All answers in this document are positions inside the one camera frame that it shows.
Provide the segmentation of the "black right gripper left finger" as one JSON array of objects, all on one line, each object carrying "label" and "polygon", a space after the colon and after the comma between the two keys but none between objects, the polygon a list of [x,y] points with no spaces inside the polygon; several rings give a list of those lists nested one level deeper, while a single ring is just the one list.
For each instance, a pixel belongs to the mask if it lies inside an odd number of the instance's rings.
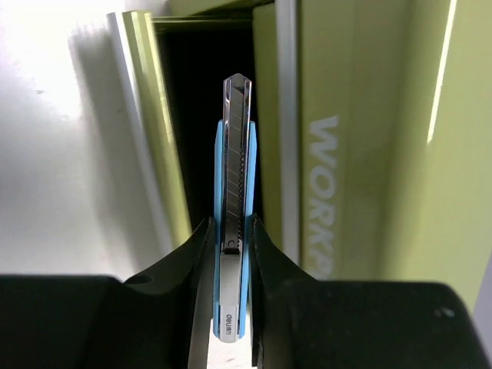
[{"label": "black right gripper left finger", "polygon": [[2,275],[3,368],[204,368],[215,224],[126,281]]}]

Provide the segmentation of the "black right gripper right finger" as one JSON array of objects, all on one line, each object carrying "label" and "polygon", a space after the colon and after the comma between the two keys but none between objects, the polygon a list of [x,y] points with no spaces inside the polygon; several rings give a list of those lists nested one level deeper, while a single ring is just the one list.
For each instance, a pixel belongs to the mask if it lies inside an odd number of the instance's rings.
[{"label": "black right gripper right finger", "polygon": [[482,368],[484,348],[445,284],[319,281],[251,219],[251,346],[259,368]]}]

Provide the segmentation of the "light blue pen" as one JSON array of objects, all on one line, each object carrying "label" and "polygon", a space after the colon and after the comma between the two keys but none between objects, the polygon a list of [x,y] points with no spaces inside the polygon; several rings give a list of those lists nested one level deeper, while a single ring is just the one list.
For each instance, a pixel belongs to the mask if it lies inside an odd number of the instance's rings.
[{"label": "light blue pen", "polygon": [[214,143],[213,332],[224,343],[243,338],[248,311],[248,235],[254,205],[256,124],[251,120],[252,82],[242,74],[224,80],[223,117]]}]

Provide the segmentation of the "green bottom drawer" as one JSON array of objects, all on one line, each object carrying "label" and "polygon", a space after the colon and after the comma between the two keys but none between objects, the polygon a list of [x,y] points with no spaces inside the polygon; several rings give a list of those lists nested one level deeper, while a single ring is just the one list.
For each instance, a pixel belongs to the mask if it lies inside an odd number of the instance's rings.
[{"label": "green bottom drawer", "polygon": [[250,11],[108,15],[158,244],[169,253],[212,213],[224,80],[254,72]]}]

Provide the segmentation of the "green drawer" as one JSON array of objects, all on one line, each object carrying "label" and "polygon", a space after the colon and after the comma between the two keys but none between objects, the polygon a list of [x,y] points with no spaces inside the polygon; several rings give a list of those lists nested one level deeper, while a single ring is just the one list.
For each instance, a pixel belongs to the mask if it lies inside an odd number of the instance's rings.
[{"label": "green drawer", "polygon": [[158,244],[169,253],[212,213],[224,80],[254,72],[250,11],[108,15]]},{"label": "green drawer", "polygon": [[297,2],[254,8],[253,36],[264,222],[274,243],[299,263]]}]

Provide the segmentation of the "green top drawer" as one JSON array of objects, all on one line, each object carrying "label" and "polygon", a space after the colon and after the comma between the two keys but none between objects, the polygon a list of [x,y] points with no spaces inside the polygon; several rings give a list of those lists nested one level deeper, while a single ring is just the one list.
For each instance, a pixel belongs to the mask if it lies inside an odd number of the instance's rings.
[{"label": "green top drawer", "polygon": [[297,2],[254,8],[253,36],[264,222],[274,243],[299,263]]}]

